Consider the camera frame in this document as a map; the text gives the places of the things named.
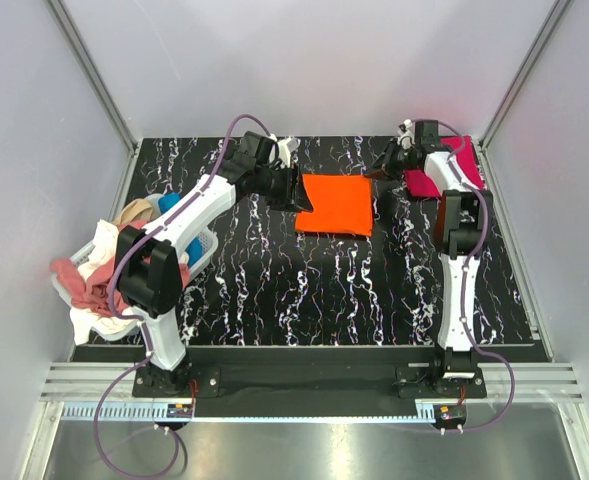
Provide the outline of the orange t shirt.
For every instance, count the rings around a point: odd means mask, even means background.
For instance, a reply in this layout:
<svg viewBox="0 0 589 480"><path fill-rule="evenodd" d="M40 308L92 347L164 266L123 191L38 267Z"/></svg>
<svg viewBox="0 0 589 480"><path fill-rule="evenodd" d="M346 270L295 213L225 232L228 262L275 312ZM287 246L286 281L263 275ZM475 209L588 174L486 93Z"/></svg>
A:
<svg viewBox="0 0 589 480"><path fill-rule="evenodd" d="M296 216L297 231L372 236L373 196L369 178L304 174L303 183L313 211Z"/></svg>

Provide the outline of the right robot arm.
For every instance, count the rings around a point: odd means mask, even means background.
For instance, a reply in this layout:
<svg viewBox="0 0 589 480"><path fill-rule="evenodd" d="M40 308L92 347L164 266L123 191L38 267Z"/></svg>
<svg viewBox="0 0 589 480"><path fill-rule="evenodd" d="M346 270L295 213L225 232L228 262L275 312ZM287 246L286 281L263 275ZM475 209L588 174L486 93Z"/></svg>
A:
<svg viewBox="0 0 589 480"><path fill-rule="evenodd" d="M438 396L458 398L479 371L473 326L475 287L493 196L474 184L459 163L458 156L467 145L465 137L456 133L459 145L446 145L440 135L443 126L435 119L403 121L397 137L365 176L398 180L407 168L416 167L440 195L434 243L443 270L443 311L434 357L414 384Z"/></svg>

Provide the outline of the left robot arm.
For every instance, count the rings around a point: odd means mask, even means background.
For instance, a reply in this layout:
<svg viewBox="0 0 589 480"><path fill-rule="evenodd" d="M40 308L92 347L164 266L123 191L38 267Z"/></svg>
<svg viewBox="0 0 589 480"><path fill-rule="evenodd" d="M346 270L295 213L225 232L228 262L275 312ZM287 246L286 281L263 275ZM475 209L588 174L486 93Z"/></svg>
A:
<svg viewBox="0 0 589 480"><path fill-rule="evenodd" d="M118 235L108 284L110 313L137 323L145 345L141 368L167 394L188 389L187 352L180 338L176 306L184 290L179 257L221 214L248 195L259 195L283 212L313 209L293 155L299 139L246 132L225 142L212 171L166 213Z"/></svg>

